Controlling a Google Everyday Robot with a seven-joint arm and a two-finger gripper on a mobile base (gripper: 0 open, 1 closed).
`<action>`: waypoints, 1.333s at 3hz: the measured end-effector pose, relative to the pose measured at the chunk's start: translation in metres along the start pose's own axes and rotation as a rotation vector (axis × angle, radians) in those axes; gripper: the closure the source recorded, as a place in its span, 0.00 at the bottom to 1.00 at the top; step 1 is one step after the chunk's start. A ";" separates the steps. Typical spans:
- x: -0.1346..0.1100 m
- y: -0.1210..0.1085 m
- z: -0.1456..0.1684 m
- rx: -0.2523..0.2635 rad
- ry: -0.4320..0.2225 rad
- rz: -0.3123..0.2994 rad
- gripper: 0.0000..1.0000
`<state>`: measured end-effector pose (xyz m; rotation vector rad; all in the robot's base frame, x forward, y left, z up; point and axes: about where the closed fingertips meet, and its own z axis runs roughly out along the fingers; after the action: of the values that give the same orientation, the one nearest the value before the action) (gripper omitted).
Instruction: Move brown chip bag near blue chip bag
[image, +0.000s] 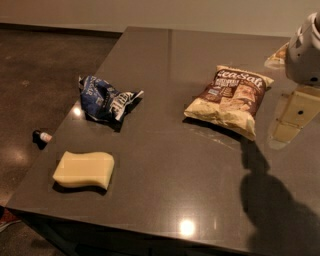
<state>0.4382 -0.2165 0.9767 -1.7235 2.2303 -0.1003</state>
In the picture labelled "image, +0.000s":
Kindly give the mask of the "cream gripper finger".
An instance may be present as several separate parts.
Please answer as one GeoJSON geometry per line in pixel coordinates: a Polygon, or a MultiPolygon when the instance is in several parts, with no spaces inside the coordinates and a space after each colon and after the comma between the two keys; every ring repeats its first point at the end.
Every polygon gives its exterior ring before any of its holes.
{"type": "Polygon", "coordinates": [[[320,88],[299,85],[288,97],[277,119],[272,138],[281,143],[291,142],[320,113],[320,88]]]}

